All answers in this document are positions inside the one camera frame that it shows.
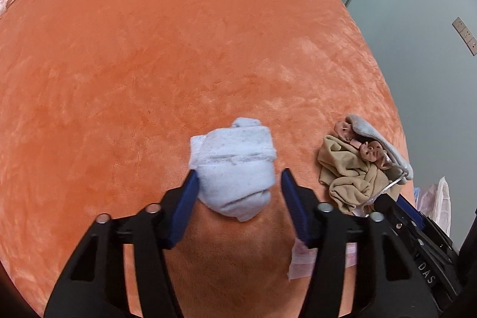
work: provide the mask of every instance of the folded fabric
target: folded fabric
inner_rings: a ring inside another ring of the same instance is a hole
[[[387,156],[394,164],[390,169],[386,170],[387,177],[394,181],[398,179],[403,171],[407,171],[407,175],[403,177],[398,184],[404,185],[413,179],[413,168],[399,153],[399,151],[390,142],[386,140],[372,125],[358,115],[349,114],[346,116],[346,122],[352,125],[352,129],[358,135],[366,138],[377,140],[382,148],[387,151]]]
[[[330,197],[342,212],[352,212],[389,184],[374,163],[363,161],[357,149],[332,135],[323,138],[318,162],[323,166],[320,183],[330,188]],[[388,194],[397,200],[400,190],[394,185]]]
[[[189,168],[199,176],[199,199],[212,210],[247,221],[270,202],[277,154],[268,127],[238,118],[190,139]]]

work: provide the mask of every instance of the blue gripper pad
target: blue gripper pad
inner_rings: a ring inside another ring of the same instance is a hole
[[[313,190],[297,185],[290,169],[281,173],[281,192],[285,198],[297,237],[310,246],[315,238],[312,233],[313,208],[318,205]]]
[[[180,188],[172,189],[166,192],[161,204],[164,202],[173,202],[169,217],[169,234],[166,239],[168,249],[184,237],[185,228],[189,222],[190,214],[196,203],[199,194],[199,178],[195,170],[191,170]]]
[[[414,208],[402,195],[399,195],[397,198],[397,204],[399,207],[406,212],[406,214],[411,217],[411,219],[416,223],[417,227],[420,230],[424,229],[424,221],[421,214],[416,208]]]

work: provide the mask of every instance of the light switch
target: light switch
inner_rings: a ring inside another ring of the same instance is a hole
[[[457,33],[460,33],[466,27],[460,18],[457,18],[454,22],[452,22],[452,26],[457,30]]]
[[[464,30],[460,32],[460,36],[462,37],[465,43],[468,43],[472,38],[474,38],[474,36],[472,35],[472,33],[467,27],[465,27]]]
[[[473,38],[468,43],[467,46],[469,47],[470,51],[473,55],[477,55],[477,39]]]

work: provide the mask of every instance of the orange bedspread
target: orange bedspread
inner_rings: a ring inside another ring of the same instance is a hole
[[[277,178],[289,167],[322,198],[316,152],[347,113],[407,156],[340,0],[16,0],[0,18],[0,58],[0,260],[40,313],[97,214],[132,215],[181,184],[191,136],[257,118]],[[166,256],[187,318],[298,316],[308,279],[287,279],[294,231],[271,191],[246,223],[196,204]]]

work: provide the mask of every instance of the metal screw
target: metal screw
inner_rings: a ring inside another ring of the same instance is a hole
[[[329,203],[319,203],[318,210],[322,211],[323,213],[329,213],[334,209],[334,206]]]
[[[146,212],[157,213],[161,210],[161,205],[153,203],[146,206]]]
[[[101,213],[96,217],[96,222],[98,224],[106,224],[109,220],[111,220],[111,216],[109,216],[108,213]]]
[[[379,212],[373,212],[369,215],[369,217],[371,217],[371,220],[379,223],[381,222],[382,220],[385,219],[385,216],[382,214],[382,213],[379,213]]]

